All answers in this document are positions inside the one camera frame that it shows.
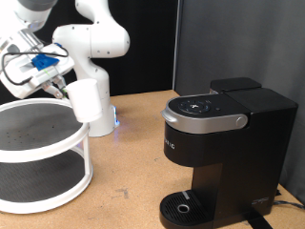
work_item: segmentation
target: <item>black coffee maker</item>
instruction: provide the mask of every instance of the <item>black coffee maker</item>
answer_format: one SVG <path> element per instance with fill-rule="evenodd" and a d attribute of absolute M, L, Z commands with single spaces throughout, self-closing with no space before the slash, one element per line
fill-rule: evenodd
<path fill-rule="evenodd" d="M 193 167 L 191 190 L 166 196 L 168 229 L 212 229 L 271 212 L 297 104 L 250 78 L 168 101 L 164 153 Z"/>

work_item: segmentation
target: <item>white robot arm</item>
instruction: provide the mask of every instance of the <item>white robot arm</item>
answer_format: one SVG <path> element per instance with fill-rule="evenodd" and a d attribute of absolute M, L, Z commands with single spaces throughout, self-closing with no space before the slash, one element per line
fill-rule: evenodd
<path fill-rule="evenodd" d="M 74 62 L 62 48 L 54 44 L 44 47 L 33 34 L 45 25 L 56 2 L 57 0 L 0 2 L 3 9 L 0 13 L 0 77 L 15 97 L 25 98 L 41 88 L 57 98 L 63 97 L 59 89 L 65 87 L 66 83 L 61 75 L 70 71 Z"/>
<path fill-rule="evenodd" d="M 90 19 L 92 25 L 68 25 L 55 30 L 53 42 L 69 51 L 75 62 L 77 79 L 94 78 L 98 82 L 103 116 L 91 123 L 90 136 L 111 133 L 115 127 L 114 107 L 110 99 L 109 75 L 91 58 L 113 58 L 124 55 L 130 38 L 118 25 L 109 10 L 108 0 L 76 0 L 76 9 Z"/>

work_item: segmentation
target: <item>white cup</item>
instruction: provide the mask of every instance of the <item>white cup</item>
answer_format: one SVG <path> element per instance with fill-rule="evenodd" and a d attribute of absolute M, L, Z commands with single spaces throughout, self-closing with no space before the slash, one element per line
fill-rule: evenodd
<path fill-rule="evenodd" d="M 79 122 L 92 122 L 103 115 L 96 79 L 77 80 L 66 87 Z"/>

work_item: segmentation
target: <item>dark background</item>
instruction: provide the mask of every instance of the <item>dark background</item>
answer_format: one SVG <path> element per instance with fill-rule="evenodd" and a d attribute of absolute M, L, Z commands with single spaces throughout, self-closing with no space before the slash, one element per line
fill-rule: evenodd
<path fill-rule="evenodd" d="M 110 76 L 111 95 L 139 94 L 172 88 L 173 53 L 178 0 L 109 0 L 114 20 L 131 38 L 127 54 L 112 59 L 93 59 Z M 59 0 L 38 38 L 51 42 L 55 29 L 69 24 L 92 24 L 75 9 L 75 0 Z M 76 80 L 74 71 L 64 75 Z M 16 100 L 0 84 L 0 104 Z M 52 97 L 40 90 L 30 97 Z"/>
<path fill-rule="evenodd" d="M 214 79 L 250 77 L 298 103 L 280 183 L 305 203 L 305 2 L 182 2 L 176 91 L 206 94 Z"/>

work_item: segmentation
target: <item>wooden table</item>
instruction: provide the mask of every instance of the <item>wooden table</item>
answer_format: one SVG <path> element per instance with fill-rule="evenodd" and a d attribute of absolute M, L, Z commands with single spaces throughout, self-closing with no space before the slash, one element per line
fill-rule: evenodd
<path fill-rule="evenodd" d="M 0 229 L 103 228 L 162 229 L 159 204 L 168 194 L 191 188 L 192 168 L 163 154 L 164 119 L 160 112 L 174 91 L 112 97 L 120 126 L 91 138 L 91 184 L 78 198 L 48 212 L 0 214 Z M 279 186 L 283 199 L 298 202 Z M 305 212 L 279 205 L 265 219 L 274 229 L 304 229 Z M 251 229 L 247 222 L 224 227 Z"/>

